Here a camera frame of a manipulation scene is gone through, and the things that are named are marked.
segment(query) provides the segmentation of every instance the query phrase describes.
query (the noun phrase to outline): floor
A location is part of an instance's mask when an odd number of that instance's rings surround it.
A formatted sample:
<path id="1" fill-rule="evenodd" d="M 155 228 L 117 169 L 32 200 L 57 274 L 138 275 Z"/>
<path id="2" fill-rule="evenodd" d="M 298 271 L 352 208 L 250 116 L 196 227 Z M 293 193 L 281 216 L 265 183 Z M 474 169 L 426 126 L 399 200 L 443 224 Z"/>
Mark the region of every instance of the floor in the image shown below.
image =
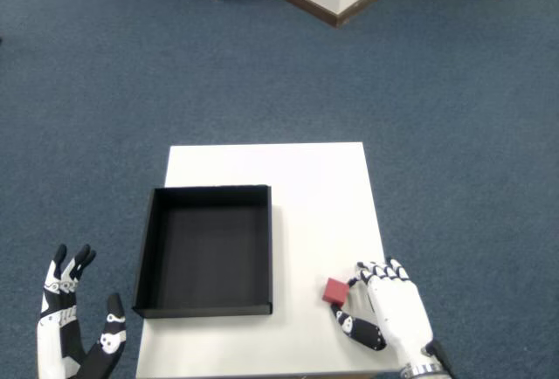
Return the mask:
<path id="1" fill-rule="evenodd" d="M 3 377 L 35 375 L 59 243 L 99 256 L 89 347 L 129 308 L 172 144 L 363 141 L 384 249 L 460 378 L 559 368 L 559 0 L 380 0 L 336 30 L 282 0 L 0 0 Z"/>

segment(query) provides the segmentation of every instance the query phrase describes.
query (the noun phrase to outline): red cube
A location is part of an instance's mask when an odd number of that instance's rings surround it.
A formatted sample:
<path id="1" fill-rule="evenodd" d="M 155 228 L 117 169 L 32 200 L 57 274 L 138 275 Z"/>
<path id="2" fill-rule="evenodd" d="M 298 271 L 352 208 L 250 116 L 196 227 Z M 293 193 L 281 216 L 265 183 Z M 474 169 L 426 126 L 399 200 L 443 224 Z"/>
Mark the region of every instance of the red cube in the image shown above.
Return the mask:
<path id="1" fill-rule="evenodd" d="M 347 283 L 342 283 L 336 279 L 328 279 L 322 300 L 329 303 L 334 303 L 338 306 L 343 306 L 348 297 L 349 286 Z"/>

